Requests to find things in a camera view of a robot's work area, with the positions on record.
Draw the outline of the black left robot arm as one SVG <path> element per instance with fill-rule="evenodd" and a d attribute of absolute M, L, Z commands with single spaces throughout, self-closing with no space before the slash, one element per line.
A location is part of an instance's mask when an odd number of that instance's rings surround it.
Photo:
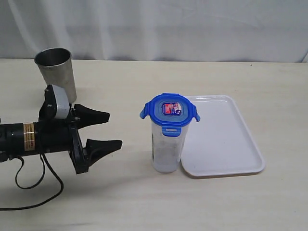
<path fill-rule="evenodd" d="M 83 146 L 79 129 L 107 123 L 110 114 L 72 105 L 65 90 L 48 85 L 38 121 L 0 126 L 0 160 L 67 151 L 77 174 L 86 173 L 101 158 L 120 150 L 121 140 L 88 139 Z"/>

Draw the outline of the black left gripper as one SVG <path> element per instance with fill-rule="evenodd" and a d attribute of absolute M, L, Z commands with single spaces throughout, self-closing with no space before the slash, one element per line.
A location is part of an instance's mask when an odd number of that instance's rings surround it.
<path fill-rule="evenodd" d="M 70 104 L 66 119 L 55 119 L 56 101 L 52 84 L 44 91 L 44 103 L 38 115 L 38 141 L 44 153 L 68 151 L 77 174 L 87 173 L 89 167 L 103 157 L 121 149 L 121 140 L 98 141 L 87 139 L 83 148 L 78 129 L 107 123 L 110 114 L 96 111 L 81 104 Z"/>

